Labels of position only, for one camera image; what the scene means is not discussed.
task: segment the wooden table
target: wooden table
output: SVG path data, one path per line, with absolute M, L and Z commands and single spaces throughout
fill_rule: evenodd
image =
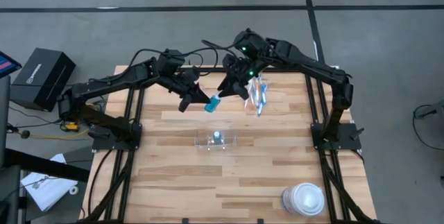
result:
M 124 68 L 117 67 L 115 73 Z M 211 96 L 223 77 L 213 73 L 200 78 L 199 83 Z M 192 223 L 256 223 L 258 218 L 266 223 L 329 223 L 327 206 L 319 216 L 307 218 L 290 215 L 280 205 L 280 194 L 286 187 L 312 182 L 324 188 L 309 130 L 312 119 L 305 77 L 298 73 L 265 73 L 264 77 L 269 88 L 268 105 L 260 118 L 246 112 L 238 96 L 224 98 L 212 114 L 199 104 L 181 113 L 177 95 L 158 85 L 146 90 L 141 120 L 144 132 L 135 153 L 126 223 L 179 223 L 182 218 Z M 314 85 L 318 115 L 322 116 Z M 330 86 L 324 88 L 330 105 Z M 122 116 L 127 95 L 127 90 L 111 94 L 106 113 Z M 343 120 L 351 120 L 349 112 Z M 205 129 L 236 130 L 237 147 L 198 150 L 194 137 L 197 130 Z M 94 156 L 87 192 L 105 153 Z M 99 172 L 93 207 L 110 186 L 115 153 Z M 339 160 L 345 188 L 364 213 L 376 218 L 362 161 L 350 151 L 339 152 Z M 117 217 L 120 191 L 116 196 L 113 217 Z M 338 197 L 335 202 L 341 218 Z

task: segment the white plastic container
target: white plastic container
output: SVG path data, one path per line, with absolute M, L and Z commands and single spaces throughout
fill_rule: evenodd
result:
M 280 199 L 282 207 L 291 214 L 311 217 L 324 208 L 322 189 L 308 182 L 285 189 Z

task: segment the container lid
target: container lid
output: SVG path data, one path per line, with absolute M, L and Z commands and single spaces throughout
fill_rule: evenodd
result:
M 312 183 L 302 183 L 291 192 L 291 206 L 303 216 L 315 216 L 324 208 L 322 190 Z

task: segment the yellow cable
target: yellow cable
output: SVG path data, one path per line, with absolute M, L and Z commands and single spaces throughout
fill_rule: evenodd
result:
M 86 132 L 88 132 L 88 130 L 89 130 L 89 128 L 87 128 L 86 130 L 84 130 L 84 131 L 82 131 L 82 132 L 80 132 L 80 133 L 78 133 L 78 134 L 70 135 L 70 136 L 67 136 L 67 137 L 51 137 L 51 136 L 34 135 L 34 134 L 29 135 L 29 137 L 45 138 L 45 139 L 62 139 L 62 140 L 70 140 L 71 138 L 78 137 L 78 136 L 80 136 L 80 135 L 85 134 Z

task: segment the concrete floor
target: concrete floor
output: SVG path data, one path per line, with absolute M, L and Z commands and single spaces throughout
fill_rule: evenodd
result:
M 313 0 L 319 5 L 444 4 L 444 0 Z M 304 5 L 305 0 L 0 0 L 0 8 L 104 6 Z M 443 99 L 443 10 L 316 12 L 328 64 L 353 75 L 352 114 L 364 127 L 366 172 L 376 212 L 387 223 L 444 223 L 444 153 L 416 138 L 412 110 Z M 0 13 L 0 49 L 24 64 L 35 47 L 64 51 L 77 68 L 70 82 L 111 74 L 140 48 L 189 51 L 201 39 L 221 45 L 246 27 L 293 42 L 314 56 L 307 12 L 107 12 Z M 139 60 L 149 58 L 141 55 Z M 205 63 L 212 64 L 211 54 Z M 26 111 L 46 119 L 57 112 Z M 37 123 L 10 112 L 12 124 Z M 444 148 L 442 119 L 418 122 L 429 144 Z M 32 129 L 62 135 L 58 126 Z M 8 136 L 7 146 L 41 157 L 91 145 L 91 141 L 23 140 Z M 68 209 L 33 223 L 74 221 Z

